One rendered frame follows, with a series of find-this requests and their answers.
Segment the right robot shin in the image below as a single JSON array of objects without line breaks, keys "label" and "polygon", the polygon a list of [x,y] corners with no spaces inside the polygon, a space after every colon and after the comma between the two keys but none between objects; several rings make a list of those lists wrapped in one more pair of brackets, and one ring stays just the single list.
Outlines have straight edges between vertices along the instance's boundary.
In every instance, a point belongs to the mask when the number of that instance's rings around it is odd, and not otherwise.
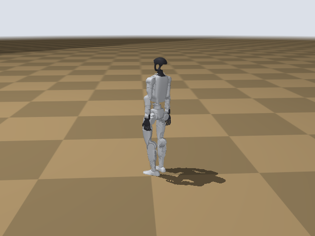
[{"label": "right robot shin", "polygon": [[[166,139],[165,139],[166,141]],[[167,141],[166,141],[167,143]],[[166,144],[165,146],[157,146],[157,154],[158,154],[158,162],[159,162],[159,167],[161,168],[164,164],[164,157],[165,157],[165,154],[166,154]]]}]

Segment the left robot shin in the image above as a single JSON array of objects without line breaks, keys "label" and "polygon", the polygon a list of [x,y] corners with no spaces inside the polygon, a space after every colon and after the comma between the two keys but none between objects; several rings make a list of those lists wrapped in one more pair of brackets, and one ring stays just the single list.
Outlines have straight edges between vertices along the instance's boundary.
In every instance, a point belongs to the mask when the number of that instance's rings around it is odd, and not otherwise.
[{"label": "left robot shin", "polygon": [[150,161],[151,171],[155,172],[156,170],[156,160],[157,160],[157,150],[155,149],[155,145],[150,143],[147,146],[147,154],[148,159]]}]

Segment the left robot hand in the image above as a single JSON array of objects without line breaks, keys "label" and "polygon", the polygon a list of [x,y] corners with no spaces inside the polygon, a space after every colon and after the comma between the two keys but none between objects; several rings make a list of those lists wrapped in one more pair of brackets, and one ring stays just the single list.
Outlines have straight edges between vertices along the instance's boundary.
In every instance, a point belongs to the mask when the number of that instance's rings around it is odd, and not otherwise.
[{"label": "left robot hand", "polygon": [[144,126],[144,129],[147,130],[147,131],[151,131],[151,128],[150,128],[150,115],[149,115],[149,118],[144,118],[144,122],[142,124],[142,126]]}]

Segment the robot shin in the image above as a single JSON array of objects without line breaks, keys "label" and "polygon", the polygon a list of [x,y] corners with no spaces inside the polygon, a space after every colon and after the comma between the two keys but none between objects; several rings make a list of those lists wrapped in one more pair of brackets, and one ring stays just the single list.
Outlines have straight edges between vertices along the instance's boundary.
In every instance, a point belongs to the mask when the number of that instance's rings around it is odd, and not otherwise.
[{"label": "robot shin", "polygon": [[[166,141],[166,139],[165,139]],[[166,141],[167,143],[167,141]],[[165,146],[157,146],[157,154],[158,154],[158,162],[159,162],[159,167],[161,168],[164,164],[164,157],[165,157],[165,154],[166,154],[166,144]]]},{"label": "robot shin", "polygon": [[150,143],[147,146],[147,154],[148,159],[150,161],[151,171],[155,172],[156,170],[156,160],[157,160],[157,150],[155,149],[155,145]]}]

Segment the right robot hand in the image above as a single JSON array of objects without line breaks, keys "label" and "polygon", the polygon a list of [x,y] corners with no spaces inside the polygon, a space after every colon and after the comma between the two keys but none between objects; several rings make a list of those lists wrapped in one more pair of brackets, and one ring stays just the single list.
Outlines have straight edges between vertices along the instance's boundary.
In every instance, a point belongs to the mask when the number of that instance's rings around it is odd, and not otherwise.
[{"label": "right robot hand", "polygon": [[169,109],[169,111],[168,111],[168,114],[169,114],[169,118],[168,118],[168,120],[165,121],[165,122],[166,122],[166,125],[170,125],[170,123],[171,123],[170,109]]}]

